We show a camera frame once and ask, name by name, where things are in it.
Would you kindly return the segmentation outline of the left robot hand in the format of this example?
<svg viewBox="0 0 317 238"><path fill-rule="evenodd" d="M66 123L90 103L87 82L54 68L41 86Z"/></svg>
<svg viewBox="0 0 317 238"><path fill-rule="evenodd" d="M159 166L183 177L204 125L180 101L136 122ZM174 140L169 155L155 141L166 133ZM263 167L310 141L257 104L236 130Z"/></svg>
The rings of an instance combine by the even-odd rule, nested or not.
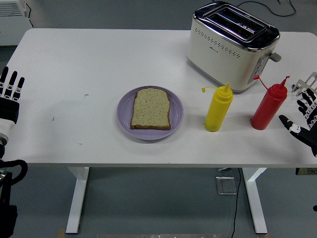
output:
<svg viewBox="0 0 317 238"><path fill-rule="evenodd" d="M4 145L8 141L8 134L11 128L17 123L19 115L19 102L22 87L25 81L21 77L16 87L18 73L14 71L6 83L9 68L4 67L0 76L0 141Z"/></svg>

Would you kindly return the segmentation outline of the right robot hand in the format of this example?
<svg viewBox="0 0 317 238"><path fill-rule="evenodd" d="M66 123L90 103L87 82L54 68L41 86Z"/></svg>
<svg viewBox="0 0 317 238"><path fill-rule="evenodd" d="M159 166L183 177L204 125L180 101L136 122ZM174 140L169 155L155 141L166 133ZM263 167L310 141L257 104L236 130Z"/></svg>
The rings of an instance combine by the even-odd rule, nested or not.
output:
<svg viewBox="0 0 317 238"><path fill-rule="evenodd" d="M306 89L302 99L297 100L298 111L306 119L308 129L295 124L285 115L279 115L279 119L289 133L299 141L308 145L313 155L317 156L317 94L311 89Z"/></svg>

